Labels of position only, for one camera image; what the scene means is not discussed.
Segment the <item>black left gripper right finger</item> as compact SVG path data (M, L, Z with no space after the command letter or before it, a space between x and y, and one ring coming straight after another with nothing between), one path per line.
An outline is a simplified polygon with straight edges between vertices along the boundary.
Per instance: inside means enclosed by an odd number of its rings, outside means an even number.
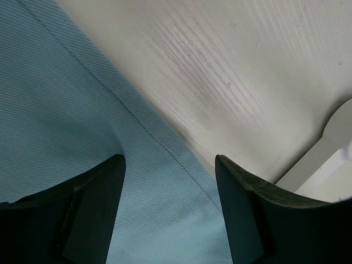
M351 199L286 191L224 155L215 172L233 263L351 263Z

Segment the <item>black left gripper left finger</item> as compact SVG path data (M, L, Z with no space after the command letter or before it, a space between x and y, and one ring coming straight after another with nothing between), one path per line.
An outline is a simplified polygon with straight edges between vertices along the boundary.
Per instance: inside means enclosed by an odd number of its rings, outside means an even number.
M105 263L126 164L114 155L44 191L1 203L1 263Z

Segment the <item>light blue trousers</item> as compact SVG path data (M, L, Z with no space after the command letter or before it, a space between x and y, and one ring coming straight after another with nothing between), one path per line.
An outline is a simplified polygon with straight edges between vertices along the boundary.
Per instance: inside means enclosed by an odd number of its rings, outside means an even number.
M1 200L115 154L108 263L231 263L215 180L54 1L1 1Z

